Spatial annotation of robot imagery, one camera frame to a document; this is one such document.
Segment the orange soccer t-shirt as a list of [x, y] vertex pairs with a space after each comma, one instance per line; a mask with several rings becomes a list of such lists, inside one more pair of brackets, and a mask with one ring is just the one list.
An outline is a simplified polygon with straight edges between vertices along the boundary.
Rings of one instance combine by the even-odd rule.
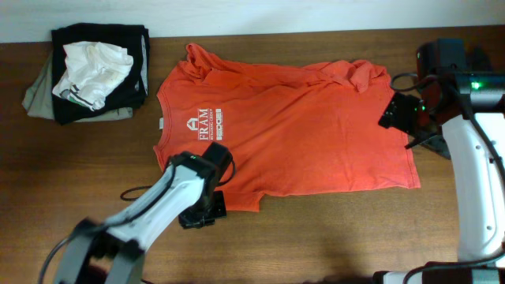
[[379, 124], [393, 96], [384, 66], [247, 64], [195, 43], [186, 51], [157, 94], [155, 154], [164, 166], [182, 151], [227, 147], [236, 164], [223, 186], [227, 209], [258, 211], [266, 195], [420, 186], [407, 135]]

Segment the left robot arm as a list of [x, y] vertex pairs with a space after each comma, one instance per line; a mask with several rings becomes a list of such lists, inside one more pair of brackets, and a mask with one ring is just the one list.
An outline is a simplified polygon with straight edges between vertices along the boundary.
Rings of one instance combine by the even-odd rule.
[[75, 227], [54, 282], [140, 283], [148, 250], [173, 221], [199, 229], [226, 217], [220, 186], [234, 168], [230, 150], [216, 142], [202, 155], [170, 157], [163, 176], [127, 208], [101, 224], [85, 219]]

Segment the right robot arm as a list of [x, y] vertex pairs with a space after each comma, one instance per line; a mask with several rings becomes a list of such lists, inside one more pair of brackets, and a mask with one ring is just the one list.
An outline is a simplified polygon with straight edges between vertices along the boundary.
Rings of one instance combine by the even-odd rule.
[[416, 81], [396, 88], [379, 124], [449, 159], [458, 201], [455, 262], [427, 262], [407, 272], [378, 271], [373, 283], [504, 284], [504, 75], [488, 60], [470, 62], [460, 39], [416, 51]]

